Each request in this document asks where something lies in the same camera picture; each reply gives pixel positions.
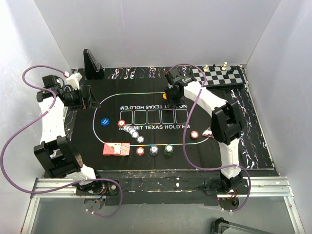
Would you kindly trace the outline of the blue small blind button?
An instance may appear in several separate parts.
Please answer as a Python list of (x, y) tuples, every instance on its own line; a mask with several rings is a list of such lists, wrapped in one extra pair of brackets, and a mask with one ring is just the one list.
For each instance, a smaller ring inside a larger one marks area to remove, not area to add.
[(100, 123), (102, 126), (108, 126), (110, 124), (110, 120), (109, 118), (103, 118)]

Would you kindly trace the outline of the spread blue white chips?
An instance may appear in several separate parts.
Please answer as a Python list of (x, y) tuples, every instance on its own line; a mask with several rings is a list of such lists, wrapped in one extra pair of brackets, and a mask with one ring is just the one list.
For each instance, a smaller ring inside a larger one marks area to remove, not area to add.
[(138, 131), (131, 125), (124, 125), (122, 127), (123, 131), (129, 133), (132, 138), (134, 138), (138, 143), (143, 143), (145, 138), (141, 136)]

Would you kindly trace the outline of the blue poker chip stack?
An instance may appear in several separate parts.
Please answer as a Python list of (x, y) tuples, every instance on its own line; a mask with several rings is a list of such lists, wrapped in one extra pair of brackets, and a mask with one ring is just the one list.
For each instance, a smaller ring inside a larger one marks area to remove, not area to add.
[(156, 145), (152, 145), (150, 147), (150, 155), (156, 156), (158, 154), (158, 147)]

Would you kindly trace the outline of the red poker chip stack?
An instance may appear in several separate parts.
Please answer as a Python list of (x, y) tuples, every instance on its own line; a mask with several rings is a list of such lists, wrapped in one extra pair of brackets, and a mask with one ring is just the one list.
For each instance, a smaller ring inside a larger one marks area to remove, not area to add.
[(142, 156), (142, 155), (144, 155), (144, 148), (143, 147), (138, 147), (137, 149), (136, 149), (136, 154), (138, 155), (138, 156)]

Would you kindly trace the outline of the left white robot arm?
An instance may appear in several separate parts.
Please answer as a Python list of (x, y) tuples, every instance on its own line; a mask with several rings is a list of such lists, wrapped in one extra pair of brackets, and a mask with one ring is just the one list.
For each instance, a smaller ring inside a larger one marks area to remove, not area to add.
[(100, 107), (91, 87), (79, 86), (82, 78), (74, 73), (61, 85), (60, 78), (48, 75), (42, 78), (44, 90), (37, 93), (37, 101), (42, 118), (40, 144), (34, 147), (34, 154), (50, 178), (70, 178), (77, 181), (80, 191), (98, 195), (104, 184), (96, 178), (95, 170), (83, 164), (81, 154), (66, 136), (64, 110), (95, 109)]

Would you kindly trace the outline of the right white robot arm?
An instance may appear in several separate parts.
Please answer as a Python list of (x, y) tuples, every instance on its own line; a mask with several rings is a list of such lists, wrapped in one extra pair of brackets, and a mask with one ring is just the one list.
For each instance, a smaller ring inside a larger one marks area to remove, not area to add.
[(242, 180), (238, 153), (242, 122), (238, 103), (216, 96), (196, 78), (183, 75), (177, 68), (167, 71), (165, 78), (169, 84), (165, 88), (169, 108), (178, 107), (188, 98), (210, 115), (212, 135), (218, 141), (221, 156), (220, 187), (227, 194), (233, 193)]

